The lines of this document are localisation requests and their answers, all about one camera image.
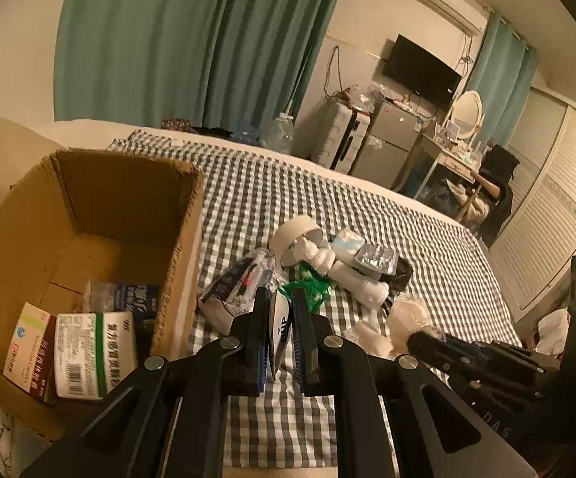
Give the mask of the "black wall television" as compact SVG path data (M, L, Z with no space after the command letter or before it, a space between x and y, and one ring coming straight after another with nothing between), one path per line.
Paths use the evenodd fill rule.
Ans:
M399 35L383 75L442 111L450 107L462 76L428 50Z

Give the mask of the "grey mini fridge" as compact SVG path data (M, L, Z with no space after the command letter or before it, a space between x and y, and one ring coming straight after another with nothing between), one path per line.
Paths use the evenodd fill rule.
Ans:
M424 120L385 99L381 102L350 170L353 177L391 189L407 161Z

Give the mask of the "white vanity mirror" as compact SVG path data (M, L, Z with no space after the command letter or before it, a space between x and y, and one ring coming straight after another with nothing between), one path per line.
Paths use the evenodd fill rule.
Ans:
M444 129L451 141L470 141L478 132L483 118L479 93L465 91L448 111Z

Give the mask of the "orange white medicine box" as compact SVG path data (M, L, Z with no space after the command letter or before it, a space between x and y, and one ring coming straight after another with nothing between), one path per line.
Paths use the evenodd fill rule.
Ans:
M57 402L54 339L57 317L25 303L11 338L4 376L34 399Z

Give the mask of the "white lotion bottle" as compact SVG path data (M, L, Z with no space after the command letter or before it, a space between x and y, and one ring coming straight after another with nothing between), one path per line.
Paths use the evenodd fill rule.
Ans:
M380 309L389 294L387 283L373 280L373 278L359 273L341 260L335 260L327 277L338 283L362 306L370 310Z

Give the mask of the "silver pill blister pack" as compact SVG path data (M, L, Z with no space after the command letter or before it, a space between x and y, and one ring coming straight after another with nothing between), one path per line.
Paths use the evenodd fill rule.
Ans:
M357 264L380 274L395 274L398 263L398 253L394 248L365 243L354 256Z

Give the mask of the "small card packet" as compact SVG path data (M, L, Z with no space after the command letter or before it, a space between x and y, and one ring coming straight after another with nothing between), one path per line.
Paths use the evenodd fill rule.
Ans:
M131 312L139 321L154 321L158 314L157 285L127 285L89 280L83 310L92 313Z

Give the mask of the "white air conditioner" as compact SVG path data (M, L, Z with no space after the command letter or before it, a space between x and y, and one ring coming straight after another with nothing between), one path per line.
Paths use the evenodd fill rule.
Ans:
M488 18L466 0L417 0L428 6L469 37L480 36Z

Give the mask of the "blue white tissue pack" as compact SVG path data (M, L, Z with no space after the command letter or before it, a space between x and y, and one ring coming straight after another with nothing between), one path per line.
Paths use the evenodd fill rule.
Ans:
M341 260L347 265L353 265L356 254L365 243L366 240L361 235L353 230L343 229L334 237L331 243L331 249L334 251L338 260Z

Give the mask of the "white dressing table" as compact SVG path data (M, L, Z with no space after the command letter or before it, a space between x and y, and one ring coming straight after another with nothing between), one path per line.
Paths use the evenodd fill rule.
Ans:
M450 179L455 184L476 184L470 166L429 136L420 135L393 189L422 202L429 196L429 188L443 179Z

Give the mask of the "chair with black clothes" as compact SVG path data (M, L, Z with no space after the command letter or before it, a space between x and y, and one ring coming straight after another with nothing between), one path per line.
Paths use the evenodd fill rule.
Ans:
M513 190L509 184L519 160L504 147L494 145L473 172L475 187L467 196L460 219L473 227L487 247L491 247L511 216Z

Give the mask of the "black hair scrunchie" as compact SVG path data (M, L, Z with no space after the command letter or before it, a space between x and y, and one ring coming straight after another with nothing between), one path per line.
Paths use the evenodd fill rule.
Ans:
M380 281L388 284L389 291L402 292L406 290L412 275L413 268L411 263L404 257L398 257L395 272L393 274L382 274Z

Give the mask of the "white figurine toy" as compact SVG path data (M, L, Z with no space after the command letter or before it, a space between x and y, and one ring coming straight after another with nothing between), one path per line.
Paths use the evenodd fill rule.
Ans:
M335 261L336 254L330 247L319 247L305 236L293 241L281 256L281 265L284 268L304 262L321 276L326 276L331 271Z

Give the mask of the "green curtain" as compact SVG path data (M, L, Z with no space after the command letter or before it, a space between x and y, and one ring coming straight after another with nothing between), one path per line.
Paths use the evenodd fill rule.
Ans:
M233 131L297 114L338 0L64 0L54 114Z

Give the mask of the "white blue cream tube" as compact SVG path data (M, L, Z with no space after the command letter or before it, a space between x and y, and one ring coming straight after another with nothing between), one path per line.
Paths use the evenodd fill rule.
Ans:
M290 300L277 290L271 298L269 311L269 346L271 347L271 375L274 376L285 358L291 327Z

